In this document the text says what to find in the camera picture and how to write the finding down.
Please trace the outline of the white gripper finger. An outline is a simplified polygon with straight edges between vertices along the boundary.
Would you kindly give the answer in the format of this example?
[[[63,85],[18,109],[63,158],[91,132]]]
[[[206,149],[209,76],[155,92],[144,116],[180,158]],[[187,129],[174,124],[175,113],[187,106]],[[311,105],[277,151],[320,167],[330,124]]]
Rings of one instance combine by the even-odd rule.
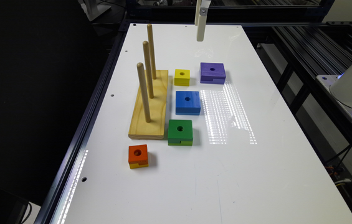
[[[197,23],[197,36],[196,36],[196,40],[198,42],[202,42],[204,40],[207,14],[208,14],[210,5],[211,5],[211,0],[201,0],[201,8],[200,8],[199,18]]]
[[[197,26],[197,23],[198,23],[200,8],[201,8],[201,0],[196,0],[196,11],[195,11],[195,18],[194,18],[195,26]]]

